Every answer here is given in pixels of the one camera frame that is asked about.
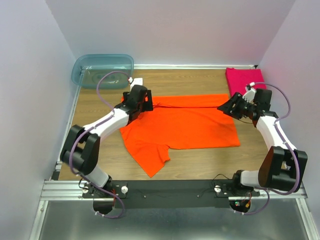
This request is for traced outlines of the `orange t shirt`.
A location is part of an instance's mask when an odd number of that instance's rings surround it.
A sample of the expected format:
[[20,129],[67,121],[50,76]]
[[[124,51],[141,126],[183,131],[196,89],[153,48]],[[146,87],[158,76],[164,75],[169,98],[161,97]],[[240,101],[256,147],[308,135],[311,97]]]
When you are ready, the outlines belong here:
[[227,94],[154,96],[153,110],[120,129],[129,154],[151,178],[170,161],[169,149],[240,146],[231,117],[218,107]]

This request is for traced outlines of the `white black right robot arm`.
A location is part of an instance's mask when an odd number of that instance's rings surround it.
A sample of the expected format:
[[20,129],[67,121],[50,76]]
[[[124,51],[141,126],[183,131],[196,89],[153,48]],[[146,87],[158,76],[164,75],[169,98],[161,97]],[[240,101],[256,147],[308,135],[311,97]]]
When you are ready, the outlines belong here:
[[238,170],[233,175],[230,191],[236,196],[253,188],[279,195],[289,195],[300,189],[308,155],[298,150],[285,135],[280,117],[270,110],[271,99],[271,90],[248,87],[245,94],[236,92],[217,108],[236,120],[249,118],[268,150],[258,170]]

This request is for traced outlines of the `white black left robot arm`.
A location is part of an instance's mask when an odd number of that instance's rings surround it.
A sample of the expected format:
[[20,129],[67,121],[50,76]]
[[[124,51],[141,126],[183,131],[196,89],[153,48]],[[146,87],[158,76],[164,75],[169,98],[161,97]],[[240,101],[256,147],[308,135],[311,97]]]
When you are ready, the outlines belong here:
[[104,117],[85,126],[73,125],[60,153],[60,160],[75,175],[80,175],[94,186],[93,191],[101,198],[112,190],[112,178],[98,166],[102,140],[116,130],[129,125],[141,113],[153,110],[152,92],[143,85],[134,85],[123,93],[121,103]]

